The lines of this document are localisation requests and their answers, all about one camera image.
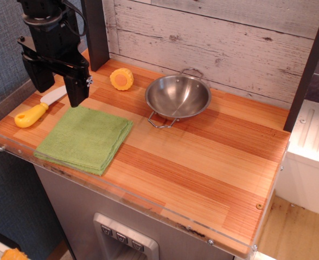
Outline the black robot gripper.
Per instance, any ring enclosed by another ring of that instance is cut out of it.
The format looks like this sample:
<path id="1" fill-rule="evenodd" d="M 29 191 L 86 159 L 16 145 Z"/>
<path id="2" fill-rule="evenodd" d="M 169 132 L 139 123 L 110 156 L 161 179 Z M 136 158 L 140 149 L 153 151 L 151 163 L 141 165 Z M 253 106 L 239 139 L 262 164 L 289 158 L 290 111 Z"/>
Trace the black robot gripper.
<path id="1" fill-rule="evenodd" d="M 71 107 L 89 97 L 89 63 L 80 54 L 80 32 L 76 18 L 25 19 L 30 36 L 17 40 L 22 47 L 24 67 L 34 85 L 43 93 L 54 84 L 53 74 L 63 76 Z"/>

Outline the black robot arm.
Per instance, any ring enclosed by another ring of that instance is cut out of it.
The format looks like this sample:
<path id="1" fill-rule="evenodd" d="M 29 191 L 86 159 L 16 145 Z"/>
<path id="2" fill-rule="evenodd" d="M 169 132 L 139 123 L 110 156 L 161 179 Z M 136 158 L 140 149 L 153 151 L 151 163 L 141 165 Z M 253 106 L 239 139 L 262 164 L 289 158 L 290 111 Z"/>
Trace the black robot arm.
<path id="1" fill-rule="evenodd" d="M 89 62 L 78 47 L 86 31 L 80 32 L 76 16 L 82 12 L 69 1 L 21 1 L 23 21 L 31 35 L 21 36 L 24 67 L 35 88 L 43 93 L 63 77 L 72 107 L 89 96 L 92 77 Z"/>

